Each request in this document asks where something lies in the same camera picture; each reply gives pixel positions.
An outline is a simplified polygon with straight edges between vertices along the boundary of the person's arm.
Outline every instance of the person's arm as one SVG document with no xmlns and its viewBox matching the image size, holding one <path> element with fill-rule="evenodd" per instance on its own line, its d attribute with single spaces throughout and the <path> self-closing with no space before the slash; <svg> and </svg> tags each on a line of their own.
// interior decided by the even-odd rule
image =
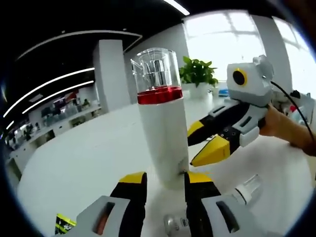
<svg viewBox="0 0 316 237">
<path fill-rule="evenodd" d="M 265 120 L 266 125 L 260 129 L 261 135 L 274 136 L 288 141 L 292 146 L 302 149 L 310 156 L 316 157 L 316 144 L 313 143 L 311 135 L 305 126 L 295 123 L 273 106 L 269 107 Z"/>
</svg>

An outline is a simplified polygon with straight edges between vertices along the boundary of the green leaves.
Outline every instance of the green leaves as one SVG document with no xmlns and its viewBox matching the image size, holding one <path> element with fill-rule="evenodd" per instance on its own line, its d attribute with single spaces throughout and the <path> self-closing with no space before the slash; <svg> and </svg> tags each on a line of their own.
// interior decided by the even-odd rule
<svg viewBox="0 0 316 237">
<path fill-rule="evenodd" d="M 213 78 L 214 70 L 217 68 L 210 68 L 212 61 L 207 63 L 200 61 L 198 59 L 191 60 L 190 58 L 184 56 L 183 61 L 186 63 L 185 66 L 179 69 L 180 78 L 182 83 L 194 83 L 196 87 L 202 82 L 216 85 L 218 80 Z"/>
</svg>

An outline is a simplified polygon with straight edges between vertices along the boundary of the black cable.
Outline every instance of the black cable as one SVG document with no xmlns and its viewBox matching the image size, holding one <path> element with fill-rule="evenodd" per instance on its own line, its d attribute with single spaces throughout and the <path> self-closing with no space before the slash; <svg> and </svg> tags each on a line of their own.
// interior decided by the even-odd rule
<svg viewBox="0 0 316 237">
<path fill-rule="evenodd" d="M 302 120 L 304 121 L 305 126 L 307 127 L 308 132 L 310 133 L 310 136 L 311 136 L 311 138 L 312 138 L 312 141 L 313 141 L 314 145 L 316 145 L 315 138 L 314 138 L 314 136 L 313 136 L 312 130 L 311 130 L 310 126 L 308 125 L 308 123 L 307 123 L 305 117 L 303 116 L 301 110 L 298 108 L 297 104 L 294 102 L 294 100 L 291 98 L 291 96 L 289 96 L 289 94 L 287 94 L 287 93 L 285 92 L 285 90 L 283 90 L 283 88 L 282 88 L 281 86 L 279 86 L 278 84 L 276 84 L 274 81 L 272 81 L 271 84 L 272 84 L 272 85 L 275 85 L 278 89 L 280 89 L 280 90 L 283 92 L 283 94 L 284 94 L 284 95 L 291 101 L 291 103 L 295 106 L 295 108 L 297 109 L 298 113 L 299 113 L 300 116 L 302 117 Z"/>
</svg>

